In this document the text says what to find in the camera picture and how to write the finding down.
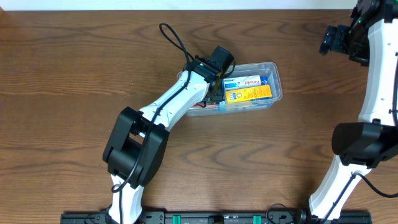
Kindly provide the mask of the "white Panadol box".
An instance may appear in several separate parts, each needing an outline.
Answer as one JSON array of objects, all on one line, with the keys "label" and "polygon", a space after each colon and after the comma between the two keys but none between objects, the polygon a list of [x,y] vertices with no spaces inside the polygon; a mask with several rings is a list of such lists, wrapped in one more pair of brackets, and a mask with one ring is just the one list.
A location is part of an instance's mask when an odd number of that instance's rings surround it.
[{"label": "white Panadol box", "polygon": [[225,90],[237,90],[261,85],[261,77],[259,75],[223,79]]}]

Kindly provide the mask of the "yellow cough syrup box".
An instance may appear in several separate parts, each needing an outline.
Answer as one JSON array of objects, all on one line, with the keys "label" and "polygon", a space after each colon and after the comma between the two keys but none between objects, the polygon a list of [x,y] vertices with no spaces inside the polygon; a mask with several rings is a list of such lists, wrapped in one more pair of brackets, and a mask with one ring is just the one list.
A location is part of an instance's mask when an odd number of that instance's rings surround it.
[{"label": "yellow cough syrup box", "polygon": [[239,103],[243,101],[251,101],[271,97],[272,92],[270,85],[261,85],[226,91],[226,99],[228,103]]}]

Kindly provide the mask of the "blue fever patch box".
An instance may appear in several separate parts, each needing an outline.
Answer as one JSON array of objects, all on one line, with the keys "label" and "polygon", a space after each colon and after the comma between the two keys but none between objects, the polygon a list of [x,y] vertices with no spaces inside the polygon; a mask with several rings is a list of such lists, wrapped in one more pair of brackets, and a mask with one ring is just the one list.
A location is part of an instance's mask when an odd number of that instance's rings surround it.
[{"label": "blue fever patch box", "polygon": [[267,77],[261,77],[261,83],[262,83],[262,85],[269,85],[268,78]]}]

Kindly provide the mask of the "red medicine box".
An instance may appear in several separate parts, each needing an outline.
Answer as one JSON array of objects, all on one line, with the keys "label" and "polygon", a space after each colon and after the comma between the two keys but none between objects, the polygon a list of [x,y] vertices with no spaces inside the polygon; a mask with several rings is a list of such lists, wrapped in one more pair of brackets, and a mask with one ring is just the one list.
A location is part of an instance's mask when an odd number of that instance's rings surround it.
[{"label": "red medicine box", "polygon": [[201,101],[199,103],[196,103],[193,105],[193,108],[206,108],[209,106],[216,106],[218,105],[218,102],[215,101]]}]

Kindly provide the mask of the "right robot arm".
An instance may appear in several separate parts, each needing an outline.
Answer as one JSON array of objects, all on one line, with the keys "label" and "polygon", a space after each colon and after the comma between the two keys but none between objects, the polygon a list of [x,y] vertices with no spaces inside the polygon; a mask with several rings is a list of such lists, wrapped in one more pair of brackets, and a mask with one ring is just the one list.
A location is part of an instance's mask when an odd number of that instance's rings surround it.
[{"label": "right robot arm", "polygon": [[397,1],[359,0],[350,26],[327,28],[320,53],[348,55],[368,68],[363,106],[356,123],[340,123],[332,136],[331,166],[296,223],[371,223],[369,213],[346,213],[343,205],[366,175],[397,155]]}]

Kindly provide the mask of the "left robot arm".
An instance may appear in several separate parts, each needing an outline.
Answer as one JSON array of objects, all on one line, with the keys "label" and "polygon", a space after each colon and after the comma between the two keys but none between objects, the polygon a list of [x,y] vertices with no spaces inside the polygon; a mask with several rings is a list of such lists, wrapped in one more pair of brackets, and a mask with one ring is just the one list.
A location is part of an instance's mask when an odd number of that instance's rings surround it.
[{"label": "left robot arm", "polygon": [[110,223],[138,220],[144,187],[160,168],[170,130],[219,88],[233,61],[231,52],[218,46],[209,58],[187,62],[177,82],[153,103],[120,112],[103,153],[113,181]]}]

